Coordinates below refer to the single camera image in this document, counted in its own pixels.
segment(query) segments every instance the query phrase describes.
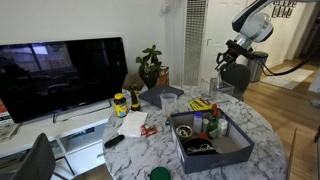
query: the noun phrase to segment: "wooden floor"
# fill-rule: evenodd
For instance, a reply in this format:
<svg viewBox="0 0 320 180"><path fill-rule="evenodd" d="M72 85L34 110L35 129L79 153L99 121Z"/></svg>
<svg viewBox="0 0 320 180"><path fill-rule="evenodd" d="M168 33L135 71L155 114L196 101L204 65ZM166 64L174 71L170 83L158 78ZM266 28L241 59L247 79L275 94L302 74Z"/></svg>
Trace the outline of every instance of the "wooden floor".
<svg viewBox="0 0 320 180"><path fill-rule="evenodd" d="M272 68L277 71L285 66L295 66L299 60L285 61ZM297 128L294 146L291 179L318 179L316 144L313 137L320 126L320 109L309 104L310 99L320 99L320 94L308 92L316 72L320 67L320 58L313 59L301 69L314 70L314 73L293 90L288 90L263 82L250 83L244 102L258 111L269 121L278 133L287 156L290 154L294 129Z"/></svg>

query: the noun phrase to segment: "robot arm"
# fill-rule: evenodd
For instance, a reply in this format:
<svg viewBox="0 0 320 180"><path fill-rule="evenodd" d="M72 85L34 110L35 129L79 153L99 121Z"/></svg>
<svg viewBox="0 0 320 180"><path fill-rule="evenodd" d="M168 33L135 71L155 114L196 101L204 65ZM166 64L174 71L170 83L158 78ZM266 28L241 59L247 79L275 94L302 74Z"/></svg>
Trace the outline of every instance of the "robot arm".
<svg viewBox="0 0 320 180"><path fill-rule="evenodd" d="M223 62L226 62L227 65L235 62L240 55L248 59L254 58L251 54L251 43L263 42L273 32L270 16L258 12L274 1L276 0L256 0L235 17L232 28L239 35L235 40L227 41L228 50L225 53L218 53L216 69L219 69ZM320 2L320 0L297 0L297 2Z"/></svg>

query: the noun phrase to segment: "white wall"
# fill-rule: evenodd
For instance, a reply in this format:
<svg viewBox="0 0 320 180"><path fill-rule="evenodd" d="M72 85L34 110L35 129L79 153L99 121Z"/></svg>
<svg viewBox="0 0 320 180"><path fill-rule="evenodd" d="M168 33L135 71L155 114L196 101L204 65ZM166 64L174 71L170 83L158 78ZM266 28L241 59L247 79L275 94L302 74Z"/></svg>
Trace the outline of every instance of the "white wall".
<svg viewBox="0 0 320 180"><path fill-rule="evenodd" d="M162 51L159 59L170 66L173 81L175 46L167 33L175 32L174 14L182 0L7 0L0 2L0 44L122 36L130 73L138 71L137 56L153 44ZM168 2L171 10L162 13Z"/></svg>
<svg viewBox="0 0 320 180"><path fill-rule="evenodd" d="M297 3L290 18L272 18L273 34L265 42L253 44L254 50L264 51L269 54L267 66L279 65L289 56L290 59L293 58L291 54L294 54L297 49L298 40L302 35L300 31L301 29L304 30L301 26L306 26L306 24L302 24L301 19L305 19L305 16L308 16L308 14L306 15L308 9L306 7L309 6L310 4ZM262 12L271 16L273 7L273 5L269 5Z"/></svg>

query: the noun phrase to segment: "remote control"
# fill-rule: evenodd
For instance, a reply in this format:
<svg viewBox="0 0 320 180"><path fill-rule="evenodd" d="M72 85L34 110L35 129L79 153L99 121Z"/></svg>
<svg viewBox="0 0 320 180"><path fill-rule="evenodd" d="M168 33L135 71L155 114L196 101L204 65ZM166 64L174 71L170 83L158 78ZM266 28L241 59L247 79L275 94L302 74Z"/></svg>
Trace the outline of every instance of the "remote control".
<svg viewBox="0 0 320 180"><path fill-rule="evenodd" d="M109 141L107 141L105 144L104 144L104 147L105 148L111 148L112 146L115 146L116 144L118 144L120 141L122 141L124 139L124 135L119 135Z"/></svg>

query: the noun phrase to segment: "plant pot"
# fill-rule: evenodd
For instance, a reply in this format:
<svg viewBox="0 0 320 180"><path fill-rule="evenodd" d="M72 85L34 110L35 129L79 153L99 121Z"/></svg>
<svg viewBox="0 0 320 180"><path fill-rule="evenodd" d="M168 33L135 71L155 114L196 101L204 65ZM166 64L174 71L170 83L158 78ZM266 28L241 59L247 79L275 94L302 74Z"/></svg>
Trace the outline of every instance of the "plant pot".
<svg viewBox="0 0 320 180"><path fill-rule="evenodd" d="M157 77L155 74L153 73L149 73L149 74L140 74L141 79L143 80L143 82L146 84L146 86L148 87L148 89L153 88L156 83L157 83Z"/></svg>

